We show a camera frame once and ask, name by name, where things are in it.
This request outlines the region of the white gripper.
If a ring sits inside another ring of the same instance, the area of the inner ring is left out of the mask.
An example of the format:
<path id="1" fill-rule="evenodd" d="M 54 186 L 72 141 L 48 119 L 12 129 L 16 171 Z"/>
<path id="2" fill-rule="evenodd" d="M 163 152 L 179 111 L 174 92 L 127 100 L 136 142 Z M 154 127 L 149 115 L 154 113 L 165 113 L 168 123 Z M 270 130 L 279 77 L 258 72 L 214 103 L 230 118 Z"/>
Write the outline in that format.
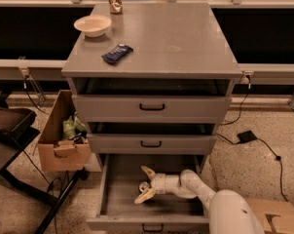
<path id="1" fill-rule="evenodd" d="M 176 194 L 180 189 L 179 175 L 156 174 L 152 169 L 141 166 L 140 169 L 151 180 L 151 187 L 146 188 L 134 200 L 135 204 L 141 204 L 157 194 Z"/>

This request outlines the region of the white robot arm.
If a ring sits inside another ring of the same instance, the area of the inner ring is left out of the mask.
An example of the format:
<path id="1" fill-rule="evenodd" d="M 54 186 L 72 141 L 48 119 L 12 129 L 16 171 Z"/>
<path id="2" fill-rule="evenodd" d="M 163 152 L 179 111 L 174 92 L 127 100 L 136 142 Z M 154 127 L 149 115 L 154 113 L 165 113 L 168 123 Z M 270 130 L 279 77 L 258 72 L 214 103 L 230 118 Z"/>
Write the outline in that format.
<path id="1" fill-rule="evenodd" d="M 247 202 L 235 191 L 215 192 L 192 170 L 179 175 L 156 173 L 141 166 L 149 178 L 140 190 L 135 204 L 141 204 L 155 195 L 174 194 L 180 198 L 199 198 L 208 211 L 210 234 L 265 234 L 265 231 Z"/>

